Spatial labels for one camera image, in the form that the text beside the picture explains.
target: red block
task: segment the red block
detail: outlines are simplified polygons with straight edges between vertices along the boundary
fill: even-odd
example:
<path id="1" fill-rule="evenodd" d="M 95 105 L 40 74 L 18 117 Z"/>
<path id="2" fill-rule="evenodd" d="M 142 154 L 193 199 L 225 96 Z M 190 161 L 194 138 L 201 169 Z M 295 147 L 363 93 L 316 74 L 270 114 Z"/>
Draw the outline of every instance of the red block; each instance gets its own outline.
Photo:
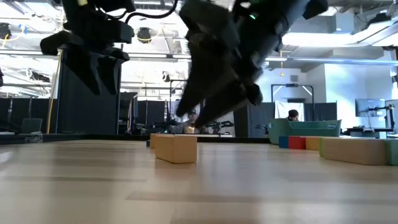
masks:
<path id="1" fill-rule="evenodd" d="M 305 138 L 289 136 L 289 149 L 305 149 Z"/>

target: small wooden block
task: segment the small wooden block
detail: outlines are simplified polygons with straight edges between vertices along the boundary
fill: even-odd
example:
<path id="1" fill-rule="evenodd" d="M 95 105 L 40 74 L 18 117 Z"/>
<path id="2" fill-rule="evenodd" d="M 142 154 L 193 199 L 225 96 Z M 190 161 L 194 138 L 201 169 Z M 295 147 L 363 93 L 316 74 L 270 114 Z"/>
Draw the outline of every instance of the small wooden block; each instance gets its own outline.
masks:
<path id="1" fill-rule="evenodd" d="M 382 139 L 322 138 L 325 159 L 370 166 L 387 164 L 386 142 Z"/>
<path id="2" fill-rule="evenodd" d="M 315 136 L 305 137 L 305 149 L 319 150 L 321 139 L 322 137 L 315 137 Z"/>
<path id="3" fill-rule="evenodd" d="M 157 142 L 157 136 L 161 136 L 161 135 L 166 135 L 166 134 L 150 134 L 150 148 L 151 149 L 155 149 L 156 147 L 156 142 Z"/>
<path id="4" fill-rule="evenodd" d="M 305 138 L 289 136 L 289 149 L 305 149 Z"/>
<path id="5" fill-rule="evenodd" d="M 279 136 L 279 147 L 282 149 L 289 148 L 289 137 L 288 136 Z"/>
<path id="6" fill-rule="evenodd" d="M 398 140 L 386 141 L 387 164 L 398 166 Z"/>
<path id="7" fill-rule="evenodd" d="M 171 163 L 197 161 L 197 137 L 160 135 L 156 139 L 156 158 Z"/>

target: computer monitor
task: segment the computer monitor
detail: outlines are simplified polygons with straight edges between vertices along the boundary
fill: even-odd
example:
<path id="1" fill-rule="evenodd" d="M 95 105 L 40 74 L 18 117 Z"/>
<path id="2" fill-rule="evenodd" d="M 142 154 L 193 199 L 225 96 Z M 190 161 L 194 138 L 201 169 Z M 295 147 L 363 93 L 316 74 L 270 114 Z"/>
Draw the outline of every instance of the computer monitor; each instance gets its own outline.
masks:
<path id="1" fill-rule="evenodd" d="M 386 106 L 384 99 L 356 99 L 355 100 L 355 116 L 357 117 L 384 117 L 385 110 L 369 111 L 373 108 L 383 108 Z"/>

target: wooden table surface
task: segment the wooden table surface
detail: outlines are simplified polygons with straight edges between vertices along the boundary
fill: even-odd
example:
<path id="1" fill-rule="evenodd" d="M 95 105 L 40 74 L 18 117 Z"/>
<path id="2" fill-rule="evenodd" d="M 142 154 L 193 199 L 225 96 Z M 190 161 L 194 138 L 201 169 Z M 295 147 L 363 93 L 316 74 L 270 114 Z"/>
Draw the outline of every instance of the wooden table surface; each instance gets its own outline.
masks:
<path id="1" fill-rule="evenodd" d="M 0 146 L 0 223 L 398 223 L 397 167 L 267 144 L 198 144 L 196 164 L 169 164 L 145 145 Z"/>

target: ceiling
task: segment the ceiling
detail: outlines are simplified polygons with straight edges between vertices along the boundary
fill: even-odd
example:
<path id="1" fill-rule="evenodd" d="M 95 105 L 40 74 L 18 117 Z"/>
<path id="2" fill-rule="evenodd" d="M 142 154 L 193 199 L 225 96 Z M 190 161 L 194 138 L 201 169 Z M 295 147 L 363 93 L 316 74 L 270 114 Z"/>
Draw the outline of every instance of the ceiling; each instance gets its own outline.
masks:
<path id="1" fill-rule="evenodd" d="M 62 29 L 62 7 L 49 4 L 47 0 L 10 1 L 0 0 L 0 22 L 10 23 L 12 39 L 5 43 L 0 42 L 0 50 L 40 50 L 40 41 Z M 216 0 L 216 4 L 231 7 L 230 0 Z M 354 0 L 329 0 L 330 6 L 336 7 L 341 12 L 358 11 L 369 12 L 372 10 L 389 7 L 392 1 L 354 1 Z M 140 0 L 135 1 L 138 8 L 147 14 L 163 14 L 172 5 L 171 0 Z M 112 12 L 116 16 L 123 11 Z M 186 41 L 183 39 L 187 32 L 177 13 L 164 19 L 144 19 L 133 17 L 129 23 L 137 32 L 140 27 L 150 28 L 152 40 L 149 44 L 142 44 L 136 38 L 132 44 L 124 44 L 123 50 L 128 53 L 145 54 L 189 54 Z M 344 58 L 368 58 L 374 59 L 382 55 L 380 47 L 300 47 L 285 45 L 282 49 L 283 57 L 344 57 Z M 271 56 L 279 57 L 274 52 Z M 35 71 L 43 76 L 52 78 L 57 72 L 58 59 L 43 56 L 10 56 L 0 54 L 0 66 L 7 76 L 6 82 L 20 84 L 43 84 L 42 81 L 33 80 L 29 71 Z M 311 69 L 314 63 L 289 62 L 284 63 L 285 68 L 301 68 L 303 71 Z M 270 62 L 269 68 L 280 67 L 280 62 Z M 188 77 L 188 62 L 184 60 L 160 60 L 134 58 L 123 64 L 122 81 L 128 91 L 138 91 L 146 95 L 163 95 L 166 91 L 144 89 L 145 86 L 168 87 L 162 80 L 163 72 L 167 72 L 172 79 L 186 79 Z M 36 95 L 48 97 L 43 94 L 43 88 L 28 87 L 26 92 L 36 91 Z"/>

